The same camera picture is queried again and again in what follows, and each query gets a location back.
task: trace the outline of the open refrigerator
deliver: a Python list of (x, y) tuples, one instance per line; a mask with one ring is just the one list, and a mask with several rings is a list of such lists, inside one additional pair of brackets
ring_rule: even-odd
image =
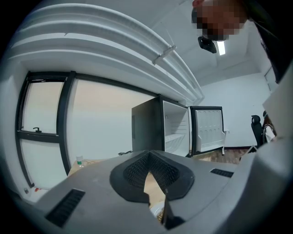
[(157, 96), (132, 108), (131, 118), (133, 151), (162, 150), (185, 157), (224, 146), (220, 106), (186, 107)]

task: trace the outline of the black chair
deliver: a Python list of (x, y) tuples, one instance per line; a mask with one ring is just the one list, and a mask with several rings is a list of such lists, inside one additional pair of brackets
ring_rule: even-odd
[(262, 142), (263, 129), (260, 123), (260, 117), (258, 115), (252, 115), (251, 117), (252, 117), (251, 128), (252, 128), (253, 134), (255, 135), (257, 148), (259, 148), (263, 144)]

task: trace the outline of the rectangular light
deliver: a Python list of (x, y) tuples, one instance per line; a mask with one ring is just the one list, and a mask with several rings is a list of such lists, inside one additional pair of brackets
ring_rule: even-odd
[(217, 42), (218, 43), (218, 48), (219, 48), (219, 54), (223, 55), (226, 53), (225, 51), (225, 43), (224, 42)]

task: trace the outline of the chair headrest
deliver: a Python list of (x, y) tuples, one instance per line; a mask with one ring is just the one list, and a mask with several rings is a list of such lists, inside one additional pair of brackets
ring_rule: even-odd
[(252, 117), (251, 118), (251, 123), (253, 125), (256, 125), (256, 124), (260, 123), (260, 117), (258, 115), (252, 115), (251, 117)]

